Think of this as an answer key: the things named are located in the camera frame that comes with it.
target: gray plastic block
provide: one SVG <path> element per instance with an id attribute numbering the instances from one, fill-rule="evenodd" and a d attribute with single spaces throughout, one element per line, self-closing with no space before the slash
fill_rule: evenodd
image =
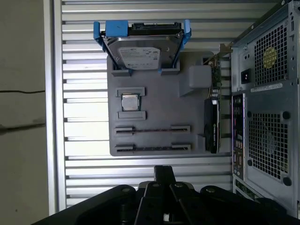
<path id="1" fill-rule="evenodd" d="M 113 76 L 131 76 L 129 69 L 112 70 Z"/>
<path id="2" fill-rule="evenodd" d="M 191 132 L 191 126 L 171 126 L 171 129 L 186 129 L 187 131 L 176 131 L 172 132 L 172 134 L 182 134 L 182 133 L 190 133 Z"/>
<path id="3" fill-rule="evenodd" d="M 116 88 L 116 97 L 121 97 L 122 94 L 139 94 L 145 96 L 145 87 L 129 87 L 129 88 Z"/>
<path id="4" fill-rule="evenodd" d="M 116 127 L 114 129 L 117 136 L 132 136 L 133 133 L 117 133 L 118 131 L 132 131 L 133 127 Z"/>
<path id="5" fill-rule="evenodd" d="M 212 83 L 211 67 L 191 65 L 179 82 L 179 96 L 192 94 L 199 89 L 210 88 Z"/>
<path id="6" fill-rule="evenodd" d="M 188 69 L 189 87 L 194 88 L 210 88 L 211 87 L 211 67 L 190 66 Z"/>
<path id="7" fill-rule="evenodd" d="M 161 75 L 177 75 L 180 72 L 180 61 L 177 60 L 175 68 L 161 69 Z"/>
<path id="8" fill-rule="evenodd" d="M 118 112 L 118 120 L 146 120 L 146 111 Z"/>

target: pc case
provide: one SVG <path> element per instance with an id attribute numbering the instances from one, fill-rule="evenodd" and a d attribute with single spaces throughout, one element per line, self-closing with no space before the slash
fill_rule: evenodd
<path id="1" fill-rule="evenodd" d="M 232 172 L 298 216 L 299 1 L 281 1 L 231 43 Z"/>

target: label sticker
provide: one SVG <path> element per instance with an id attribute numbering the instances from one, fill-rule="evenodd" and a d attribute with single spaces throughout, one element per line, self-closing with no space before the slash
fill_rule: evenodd
<path id="1" fill-rule="evenodd" d="M 160 50 L 152 47 L 122 47 L 119 54 L 129 69 L 158 69 Z"/>
<path id="2" fill-rule="evenodd" d="M 263 86 L 263 87 L 259 87 L 259 88 L 251 88 L 251 92 L 259 92 L 259 91 L 272 90 L 272 89 L 277 89 L 277 88 L 282 88 L 282 83 Z"/>

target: hard drive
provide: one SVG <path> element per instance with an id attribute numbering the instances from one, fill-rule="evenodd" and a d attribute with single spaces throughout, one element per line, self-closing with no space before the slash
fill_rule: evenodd
<path id="1" fill-rule="evenodd" d="M 94 39 L 112 58 L 115 69 L 157 70 L 174 68 L 179 52 L 191 37 L 189 20 L 173 24 L 106 21 L 105 31 L 94 22 Z"/>

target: ventilation grille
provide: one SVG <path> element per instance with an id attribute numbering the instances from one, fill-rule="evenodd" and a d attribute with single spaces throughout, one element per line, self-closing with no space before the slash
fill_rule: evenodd
<path id="1" fill-rule="evenodd" d="M 280 179 L 288 173 L 287 124 L 280 123 L 280 114 L 254 113 L 249 121 L 249 156 L 253 166 Z"/>
<path id="2" fill-rule="evenodd" d="M 274 65 L 265 68 L 263 64 L 266 50 L 274 48 L 277 53 Z M 279 81 L 287 74 L 287 38 L 286 27 L 281 25 L 256 41 L 255 54 L 255 82 L 257 85 Z"/>

